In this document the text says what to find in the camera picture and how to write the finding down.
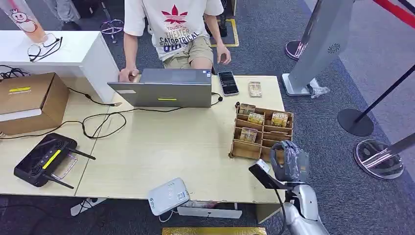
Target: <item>cardboard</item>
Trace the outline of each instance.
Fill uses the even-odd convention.
[[[69,89],[55,73],[4,79],[0,83],[0,132],[16,135],[62,123]]]
[[[233,130],[233,141],[229,157],[244,157],[252,159],[263,159],[269,161],[271,147],[279,141],[293,140],[293,121],[294,114],[290,112],[255,108],[254,113],[264,115],[265,121],[262,124],[248,122],[248,115],[239,113],[240,107],[236,109],[235,127]],[[274,113],[283,113],[288,115],[286,127],[271,126],[271,120]],[[241,141],[240,136],[242,128],[252,128],[257,130],[257,137],[254,143]],[[284,151],[277,151],[278,162],[284,161]]]

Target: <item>light wood tabletop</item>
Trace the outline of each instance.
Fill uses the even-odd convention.
[[[248,167],[255,160],[228,157],[237,101],[284,111],[277,77],[235,77],[239,95],[225,96],[211,108],[124,113],[126,126],[96,141],[92,152],[96,160],[88,161],[75,196],[146,199],[151,189],[180,177],[191,200],[278,203],[275,192],[265,189],[249,172]],[[262,98],[249,97],[250,81],[261,82]],[[212,91],[222,93],[216,76],[212,77]],[[216,95],[212,96],[212,103],[217,99]],[[132,108],[116,94],[115,102],[120,101],[123,104],[111,107],[109,112]],[[121,116],[111,116],[101,135],[122,123]]]
[[[108,106],[100,106],[87,100],[81,94],[71,93],[69,95],[68,104],[65,110],[63,121],[79,120],[82,121],[85,117],[107,113]],[[87,122],[87,132],[93,133],[94,130],[104,120],[104,117],[97,117]],[[37,131],[32,133],[25,133],[22,135],[38,135],[49,130]],[[72,138],[78,142],[77,149],[91,154],[95,140],[88,139],[83,135],[82,127],[78,123],[67,123],[63,127],[55,131],[60,135]],[[2,136],[2,138],[9,138],[15,136]],[[36,146],[43,137],[27,137],[14,140],[0,140],[0,179],[2,181],[0,187],[0,194],[19,194],[19,195],[47,195],[47,196],[74,196],[82,173],[88,159],[78,156],[78,162],[73,169],[63,178],[63,182],[72,185],[75,189],[70,189],[49,181],[46,185],[37,188],[20,178],[13,175],[14,167]]]

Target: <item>khaki shorts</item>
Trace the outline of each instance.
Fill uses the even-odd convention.
[[[197,37],[191,41],[184,51],[163,61],[166,69],[190,69],[190,62],[198,57],[209,59],[213,64],[213,52],[207,37]]]

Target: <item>eyeglasses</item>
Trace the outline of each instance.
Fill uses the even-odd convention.
[[[46,39],[41,44],[33,44],[27,49],[27,55],[30,62],[36,62],[57,52],[62,45],[62,38],[56,38],[55,35],[48,33]]]

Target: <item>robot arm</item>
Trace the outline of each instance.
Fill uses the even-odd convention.
[[[284,149],[284,163],[279,163],[275,154],[281,147]],[[304,169],[308,171],[308,155],[291,141],[283,141],[272,147],[270,160],[276,179],[268,174],[269,167],[261,159],[251,166],[249,171],[265,188],[286,190],[285,202],[279,211],[284,217],[283,229],[286,224],[292,235],[329,235],[320,220],[313,188],[302,182],[308,175],[308,172],[302,172]]]
[[[298,205],[295,205],[295,202],[283,203],[286,224],[291,234],[329,235],[320,220],[317,198],[313,188],[309,185],[298,185],[293,188],[292,192],[298,198]]]

